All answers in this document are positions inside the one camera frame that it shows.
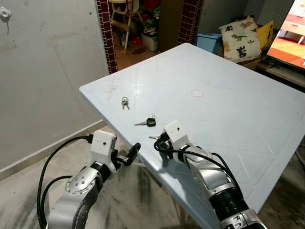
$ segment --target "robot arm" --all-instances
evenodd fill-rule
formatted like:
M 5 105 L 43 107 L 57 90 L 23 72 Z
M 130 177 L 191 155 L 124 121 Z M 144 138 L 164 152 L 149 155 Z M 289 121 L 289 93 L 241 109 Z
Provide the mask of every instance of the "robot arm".
M 267 229 L 255 211 L 247 206 L 231 171 L 215 164 L 210 152 L 194 146 L 178 121 L 164 128 L 155 145 L 169 158 L 188 165 L 214 208 L 222 229 Z
M 92 165 L 84 167 L 71 177 L 65 191 L 50 212 L 49 229 L 83 229 L 88 213 L 107 179 L 111 179 L 120 168 L 118 162 L 130 165 L 141 145 L 135 144 L 127 156 L 118 156 L 114 149 L 114 134 L 95 131 L 92 140 Z

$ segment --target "dinosaur print pillow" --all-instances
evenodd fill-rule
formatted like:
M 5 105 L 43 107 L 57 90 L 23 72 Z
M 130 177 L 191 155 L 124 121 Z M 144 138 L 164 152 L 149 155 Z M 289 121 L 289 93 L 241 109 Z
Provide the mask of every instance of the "dinosaur print pillow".
M 260 57 L 260 42 L 253 18 L 235 21 L 219 28 L 224 42 L 224 58 L 232 62 Z

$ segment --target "white table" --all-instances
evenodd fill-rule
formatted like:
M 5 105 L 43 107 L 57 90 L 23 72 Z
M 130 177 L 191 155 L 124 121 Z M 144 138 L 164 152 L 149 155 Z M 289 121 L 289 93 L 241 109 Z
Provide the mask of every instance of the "white table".
M 195 145 L 222 155 L 258 212 L 305 134 L 305 94 L 190 44 L 80 91 L 128 146 L 141 143 L 140 159 L 204 229 L 220 228 L 210 203 L 185 165 L 162 167 L 148 136 L 179 120 Z M 156 127 L 133 125 L 152 113 Z

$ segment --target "concrete floor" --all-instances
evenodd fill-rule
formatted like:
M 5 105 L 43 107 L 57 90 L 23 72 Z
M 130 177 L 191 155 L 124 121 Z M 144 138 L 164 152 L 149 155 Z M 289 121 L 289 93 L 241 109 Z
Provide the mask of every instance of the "concrete floor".
M 113 132 L 108 126 L 102 130 Z M 124 149 L 120 139 L 117 149 Z M 302 155 L 305 149 L 299 147 Z M 37 229 L 36 193 L 45 159 L 0 182 L 0 229 Z M 46 171 L 45 183 L 54 177 L 74 175 L 91 162 L 90 146 L 77 141 L 58 153 Z M 305 227 L 305 173 L 294 156 L 259 215 L 269 229 Z M 64 181 L 50 190 L 46 211 L 61 196 Z M 92 207 L 88 229 L 177 229 L 167 193 L 140 167 L 122 167 L 105 183 Z M 189 217 L 186 228 L 197 228 Z

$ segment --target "tv screen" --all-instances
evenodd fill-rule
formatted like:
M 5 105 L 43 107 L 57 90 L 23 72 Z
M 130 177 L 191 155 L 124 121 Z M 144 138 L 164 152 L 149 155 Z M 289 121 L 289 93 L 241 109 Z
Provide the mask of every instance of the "tv screen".
M 305 0 L 295 0 L 268 53 L 305 69 Z

